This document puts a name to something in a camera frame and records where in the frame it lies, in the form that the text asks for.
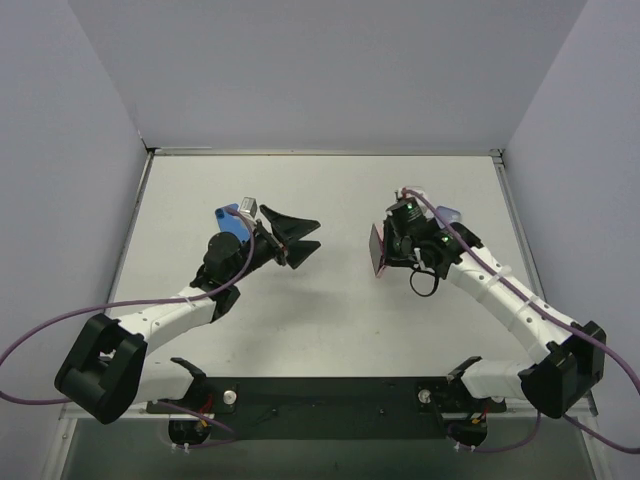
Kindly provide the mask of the pink phone case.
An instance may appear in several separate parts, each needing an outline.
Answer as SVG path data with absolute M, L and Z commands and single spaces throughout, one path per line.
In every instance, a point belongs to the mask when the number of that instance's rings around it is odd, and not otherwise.
M 380 278 L 384 270 L 388 267 L 385 231 L 384 223 L 373 224 L 370 231 L 369 253 L 373 273 L 376 278 Z

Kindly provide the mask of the blue phone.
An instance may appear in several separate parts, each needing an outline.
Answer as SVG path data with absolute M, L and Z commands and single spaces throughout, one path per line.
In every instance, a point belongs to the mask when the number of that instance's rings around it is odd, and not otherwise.
M 228 209 L 237 211 L 239 205 L 237 203 L 228 204 L 217 208 L 214 212 L 219 231 L 235 235 L 240 242 L 247 242 L 250 237 L 247 227 L 236 216 L 230 215 L 227 212 Z

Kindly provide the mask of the lavender phone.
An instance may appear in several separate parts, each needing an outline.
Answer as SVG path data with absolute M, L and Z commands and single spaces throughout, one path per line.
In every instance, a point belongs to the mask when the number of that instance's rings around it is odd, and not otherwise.
M 443 205 L 436 208 L 435 218 L 440 228 L 444 228 L 447 224 L 460 223 L 462 214 L 456 209 L 452 209 Z

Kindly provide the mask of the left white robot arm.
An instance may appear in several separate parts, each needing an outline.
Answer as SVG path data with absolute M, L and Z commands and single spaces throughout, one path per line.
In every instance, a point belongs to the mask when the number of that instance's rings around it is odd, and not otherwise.
M 109 424 L 130 406 L 172 401 L 183 411 L 204 402 L 206 374 L 182 357 L 148 362 L 147 357 L 190 330 L 225 316 L 240 297 L 238 281 L 275 262 L 298 268 L 320 248 L 309 234 L 317 220 L 296 218 L 262 205 L 261 218 L 241 211 L 227 214 L 249 234 L 214 234 L 194 279 L 177 295 L 150 300 L 141 310 L 119 318 L 90 317 L 58 370 L 55 388 L 95 419 Z

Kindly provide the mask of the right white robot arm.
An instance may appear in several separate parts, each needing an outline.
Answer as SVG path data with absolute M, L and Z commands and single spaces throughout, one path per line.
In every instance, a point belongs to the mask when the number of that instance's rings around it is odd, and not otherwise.
M 427 216 L 413 196 L 389 207 L 383 223 L 370 233 L 375 275 L 386 268 L 408 268 L 468 294 L 514 336 L 528 359 L 473 361 L 460 375 L 466 392 L 475 399 L 526 400 L 550 418 L 562 417 L 603 377 L 604 330 L 551 308 L 471 230 L 443 220 L 440 214 Z

